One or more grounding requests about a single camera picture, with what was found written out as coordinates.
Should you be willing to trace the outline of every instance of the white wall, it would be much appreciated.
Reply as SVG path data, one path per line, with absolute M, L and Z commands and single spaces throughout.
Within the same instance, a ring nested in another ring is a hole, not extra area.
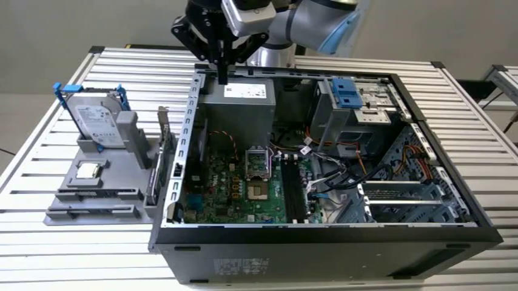
M 170 27 L 186 2 L 0 0 L 0 92 L 50 92 L 93 45 L 181 45 Z M 480 78 L 493 63 L 518 64 L 517 0 L 370 0 L 370 6 L 353 57 L 444 61 L 459 78 Z
M 518 64 L 517 11 L 517 0 L 372 0 L 352 57 L 443 61 L 479 79 Z
M 93 45 L 181 45 L 188 0 L 0 0 L 0 92 L 51 92 Z

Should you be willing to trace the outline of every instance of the black cable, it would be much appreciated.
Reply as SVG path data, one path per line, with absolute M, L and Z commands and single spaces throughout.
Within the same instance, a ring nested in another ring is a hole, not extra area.
M 504 129 L 504 133 L 507 133 L 512 129 L 513 123 L 513 121 L 509 121 L 508 126 Z
M 370 171 L 362 178 L 360 178 L 357 181 L 354 181 L 353 183 L 348 184 L 348 185 L 340 185 L 340 184 L 336 184 L 334 186 L 332 186 L 329 189 L 326 189 L 325 191 L 321 191 L 320 193 L 328 193 L 329 191 L 333 191 L 333 190 L 349 190 L 349 189 L 353 189 L 357 187 L 358 184 L 361 184 L 364 181 L 372 179 L 376 174 L 378 174 L 378 172 L 384 169 L 388 169 L 389 171 L 389 177 L 388 179 L 392 179 L 392 176 L 394 174 L 394 170 L 392 168 L 392 165 L 389 164 L 380 164 L 374 169 L 373 171 Z
M 492 104 L 492 102 L 500 97 L 503 96 L 504 92 L 501 92 L 496 97 L 493 97 L 493 99 L 487 103 L 485 106 L 483 106 L 483 109 L 485 109 L 488 107 L 489 104 Z
M 0 148 L 0 152 L 9 153 L 10 155 L 17 156 L 17 154 L 15 154 L 14 152 L 11 152 L 11 151 L 9 151 L 9 150 L 5 150 L 3 148 Z

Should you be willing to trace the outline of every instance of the cable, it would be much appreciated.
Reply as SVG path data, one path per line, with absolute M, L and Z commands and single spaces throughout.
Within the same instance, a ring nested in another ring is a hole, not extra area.
M 345 206 L 346 206 L 346 204 L 342 204 L 341 206 L 338 206 L 338 207 L 332 211 L 332 213 L 326 216 L 326 223 L 330 223 L 330 218 L 332 218 L 332 216 L 333 216 L 334 213 L 336 213 L 340 209 L 342 209 Z
M 417 145 L 410 145 L 410 147 L 412 147 L 419 153 L 425 153 L 425 151 L 423 150 L 423 148 L 420 148 Z M 428 165 L 427 162 L 425 162 L 425 159 L 424 159 L 424 158 L 419 158 L 419 163 L 420 163 L 420 166 L 421 166 L 421 169 L 423 169 L 423 172 L 424 172 L 427 178 L 428 178 L 428 179 L 433 179 L 435 176 L 433 176 L 433 174 L 432 174 L 429 165 Z
M 357 150 L 357 157 L 358 157 L 360 165 L 362 166 L 364 174 L 368 174 L 368 170 L 365 169 L 362 157 L 361 157 L 361 155 L 360 155 L 360 150 Z
M 348 185 L 333 185 L 329 189 L 326 189 L 325 191 L 321 191 L 321 193 L 328 193 L 329 191 L 333 191 L 333 190 L 349 190 L 349 189 L 353 189 L 357 187 L 358 184 L 361 184 L 364 181 L 372 179 L 376 174 L 378 174 L 378 172 L 384 169 L 388 169 L 389 171 L 389 176 L 392 178 L 393 174 L 392 174 L 392 171 L 393 171 L 393 168 L 392 168 L 392 165 L 389 164 L 380 164 L 370 173 L 368 173 L 362 178 L 360 178 L 357 181 L 354 181 L 353 183 L 348 184 Z
M 300 150 L 298 148 L 289 149 L 288 147 L 280 147 L 277 144 L 273 143 L 273 141 L 270 141 L 270 144 L 273 145 L 274 148 L 277 148 L 280 150 L 293 150 L 293 151 L 298 151 Z
M 321 145 L 320 141 L 314 140 L 313 137 L 312 137 L 312 133 L 310 133 L 310 127 L 308 126 L 306 127 L 306 137 L 309 137 L 312 139 L 312 142 L 317 143 L 318 145 Z M 338 144 L 342 144 L 345 146 L 357 146 L 357 157 L 358 157 L 358 162 L 362 166 L 362 170 L 364 170 L 364 174 L 368 174 L 368 170 L 365 168 L 365 165 L 364 165 L 364 160 L 362 160 L 362 156 L 361 156 L 361 149 L 360 149 L 360 142 L 338 142 Z
M 508 133 L 508 131 L 512 129 L 515 121 L 509 121 L 508 126 L 504 129 L 504 133 Z
M 270 157 L 269 157 L 269 171 L 270 171 L 270 178 L 273 177 L 273 157 L 276 155 L 274 153 L 274 150 L 272 148 L 269 148 L 269 152 L 270 152 Z
M 483 110 L 488 107 L 489 104 L 492 104 L 492 102 L 500 97 L 503 96 L 504 92 L 501 92 L 496 97 L 493 97 L 493 99 L 487 103 L 485 106 L 483 106 Z
M 209 134 L 212 135 L 212 134 L 214 134 L 214 133 L 218 133 L 218 134 L 222 134 L 222 135 L 229 136 L 229 138 L 230 138 L 230 140 L 232 140 L 232 142 L 233 142 L 233 144 L 234 144 L 234 157 L 236 157 L 236 160 L 240 161 L 240 157 L 238 157 L 238 147 L 237 147 L 237 145 L 236 145 L 236 140 L 234 140 L 233 136 L 232 136 L 226 131 L 224 131 L 224 130 L 222 130 L 222 131 L 214 130 L 214 131 L 212 131 Z
M 11 151 L 9 151 L 9 150 L 5 150 L 3 148 L 0 148 L 0 152 L 9 153 L 10 155 L 17 156 L 17 154 L 15 154 L 14 152 L 11 152 Z
M 413 153 L 424 153 L 424 151 L 416 146 L 416 145 L 406 145 L 404 146 L 404 154 L 402 154 L 402 163 L 400 164 L 397 170 L 394 171 L 396 174 L 400 174 L 402 169 L 405 168 L 406 165 L 406 150 L 410 149 Z M 419 158 L 419 164 L 423 170 L 424 175 L 427 176 L 428 179 L 433 178 L 431 168 L 427 165 L 427 162 L 423 158 Z

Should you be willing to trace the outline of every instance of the motherboard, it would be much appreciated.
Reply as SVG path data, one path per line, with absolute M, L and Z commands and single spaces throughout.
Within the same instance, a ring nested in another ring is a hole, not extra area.
M 233 156 L 218 155 L 217 153 L 209 156 L 205 193 L 189 194 L 186 223 L 281 224 L 288 223 L 289 220 L 292 223 L 288 213 L 288 206 L 292 205 L 292 202 L 286 201 L 286 197 L 297 196 L 298 200 L 305 201 L 304 191 L 300 189 L 298 193 L 285 195 L 284 159 L 272 157 L 270 162 L 269 154 L 266 158 L 272 173 L 265 179 L 250 179 L 245 156 L 240 157 L 241 162 Z M 300 177 L 297 183 L 302 185 L 313 179 L 310 160 L 301 159 L 296 164 Z M 261 161 L 258 156 L 254 155 L 253 167 L 258 168 L 257 165 L 261 165 Z M 318 207 L 313 213 L 308 214 L 306 219 L 310 223 L 322 222 Z

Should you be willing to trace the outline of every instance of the metal frame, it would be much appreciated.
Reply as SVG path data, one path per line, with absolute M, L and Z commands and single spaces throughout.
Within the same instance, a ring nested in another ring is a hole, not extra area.
M 158 123 L 147 121 L 151 121 L 150 116 L 157 119 L 157 113 L 150 110 L 162 104 L 176 110 L 170 113 L 170 120 L 173 132 L 180 134 L 196 57 L 178 50 L 106 48 L 97 58 L 95 64 L 89 60 L 75 74 L 86 75 L 83 84 L 93 87 L 111 87 L 119 83 L 126 87 L 130 85 L 133 109 L 139 112 L 139 120 L 143 121 L 139 127 L 149 135 L 158 134 Z M 459 93 L 452 85 L 457 82 L 448 82 L 431 62 L 298 56 L 297 67 L 400 75 L 433 134 L 440 138 L 447 154 L 505 238 L 496 249 L 425 281 L 364 282 L 362 289 L 420 286 L 423 291 L 443 288 L 459 291 L 517 290 L 516 154 L 508 150 L 509 144 L 497 139 L 500 130 L 487 125 L 485 113 L 473 112 L 467 95 Z M 22 282 L 3 287 L 7 290 L 10 287 L 70 290 L 78 286 L 137 289 L 150 288 L 153 284 L 156 288 L 176 288 L 178 281 L 164 258 L 147 254 L 151 225 L 47 227 L 41 222 L 54 198 L 51 192 L 61 185 L 63 172 L 78 151 L 73 121 L 61 112 L 55 114 L 57 111 L 58 104 L 47 112 L 0 179 L 0 212 L 5 211 L 0 213 L 0 261 L 7 266 L 0 282 Z M 220 288 L 344 290 L 358 289 L 358 285 L 350 285 L 350 282 L 234 284 Z

